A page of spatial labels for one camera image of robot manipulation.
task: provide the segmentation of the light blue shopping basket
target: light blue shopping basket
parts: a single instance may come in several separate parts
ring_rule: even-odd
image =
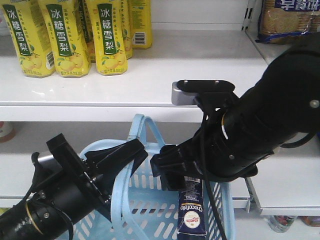
[[[147,141],[147,127],[156,142]],[[112,224],[97,211],[91,212],[74,226],[74,240],[176,240],[178,221],[178,192],[162,191],[159,177],[153,177],[150,159],[158,154],[165,142],[150,117],[137,114],[132,122],[128,141],[138,138],[148,152],[148,158],[131,175],[132,163],[116,177],[111,199]],[[96,141],[80,153],[112,148],[124,140]],[[211,183],[216,206],[228,240],[235,239],[235,216],[229,183]],[[209,199],[204,194],[208,240],[221,239]],[[59,240],[68,239],[64,234]]]

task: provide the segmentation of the screw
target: screw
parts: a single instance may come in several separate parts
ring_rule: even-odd
[[[39,191],[38,194],[39,194],[40,199],[46,199],[46,194],[44,193],[44,191],[41,190],[41,191]]]
[[[312,107],[313,109],[316,109],[320,106],[320,102],[319,100],[312,100],[309,102],[310,107]]]

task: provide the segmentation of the snack package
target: snack package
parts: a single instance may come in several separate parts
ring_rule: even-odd
[[[83,30],[84,40],[88,48],[88,53],[91,63],[96,62],[94,33],[92,31],[92,25],[90,21],[89,11],[85,0],[79,0],[79,14],[80,21]]]
[[[258,25],[259,41],[287,44],[317,32],[319,10],[318,0],[264,0]]]
[[[205,240],[203,181],[189,176],[184,179],[186,188],[179,191],[177,239]]]

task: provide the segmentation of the white shelf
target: white shelf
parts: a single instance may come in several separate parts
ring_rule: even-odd
[[[305,225],[301,219],[293,222],[287,232],[277,233],[273,231],[265,217],[259,212],[245,212],[242,209],[235,209],[236,240],[318,240],[319,227]]]
[[[33,152],[46,152],[46,142],[63,133],[76,152],[100,139],[125,140],[129,122],[16,122],[16,136],[0,143],[0,208],[17,204],[29,189],[34,174]],[[168,144],[179,144],[194,135],[197,123],[157,123]],[[243,179],[231,184],[235,208],[245,208],[249,193]]]
[[[128,71],[82,78],[23,76],[9,37],[0,37],[2,121],[130,122],[135,113],[158,122],[201,121],[194,106],[171,104],[174,81],[227,80],[241,96],[267,64],[242,31],[155,30],[150,49],[135,50]]]
[[[258,39],[256,31],[246,31],[246,33],[267,64],[270,64],[291,46],[290,44],[278,45],[256,42]]]
[[[262,215],[320,216],[320,142],[315,137],[257,164],[250,186]]]

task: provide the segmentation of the yellow juice bottle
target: yellow juice bottle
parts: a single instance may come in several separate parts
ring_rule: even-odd
[[[123,43],[124,43],[126,59],[129,59],[133,56],[133,49],[132,49],[131,29],[130,29],[130,21],[129,21],[128,0],[120,0],[120,1],[121,1],[120,16],[121,16]]]
[[[43,78],[55,71],[47,28],[37,0],[0,0],[23,73]]]
[[[89,17],[89,11],[85,0],[79,0],[79,14],[80,21],[83,30],[84,40],[88,48],[88,53],[91,63],[96,62],[94,33],[92,31],[92,25]]]
[[[86,0],[93,26],[97,71],[105,76],[127,71],[121,28],[120,0]]]
[[[87,75],[91,61],[78,0],[38,0],[49,32],[56,71],[67,78]]]
[[[129,21],[134,49],[152,46],[151,1],[128,0]]]

